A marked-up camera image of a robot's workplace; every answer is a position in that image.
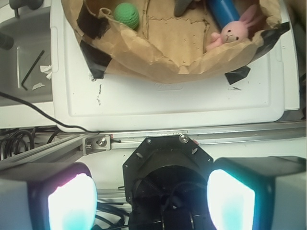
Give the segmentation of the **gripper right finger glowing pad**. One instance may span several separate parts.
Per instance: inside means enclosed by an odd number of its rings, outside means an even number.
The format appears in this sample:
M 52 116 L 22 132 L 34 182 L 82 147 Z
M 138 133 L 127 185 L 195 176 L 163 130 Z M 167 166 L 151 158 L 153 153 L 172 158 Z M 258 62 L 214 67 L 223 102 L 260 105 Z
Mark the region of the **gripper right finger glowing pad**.
M 218 230 L 305 230 L 307 160 L 297 156 L 222 157 L 207 203 Z

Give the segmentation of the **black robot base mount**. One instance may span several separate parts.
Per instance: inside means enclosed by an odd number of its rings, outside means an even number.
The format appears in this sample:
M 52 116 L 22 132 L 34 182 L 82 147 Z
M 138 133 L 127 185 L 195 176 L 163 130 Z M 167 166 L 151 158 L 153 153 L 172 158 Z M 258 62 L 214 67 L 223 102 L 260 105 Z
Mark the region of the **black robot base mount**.
M 212 230 L 213 159 L 188 135 L 148 137 L 123 163 L 130 230 Z

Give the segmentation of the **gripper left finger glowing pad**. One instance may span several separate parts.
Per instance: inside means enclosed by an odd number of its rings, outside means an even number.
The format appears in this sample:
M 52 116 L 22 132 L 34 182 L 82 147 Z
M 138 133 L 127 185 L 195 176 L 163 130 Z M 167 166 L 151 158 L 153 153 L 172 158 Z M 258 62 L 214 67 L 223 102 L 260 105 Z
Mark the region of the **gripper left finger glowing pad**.
M 2 230 L 89 230 L 97 188 L 80 162 L 1 163 Z

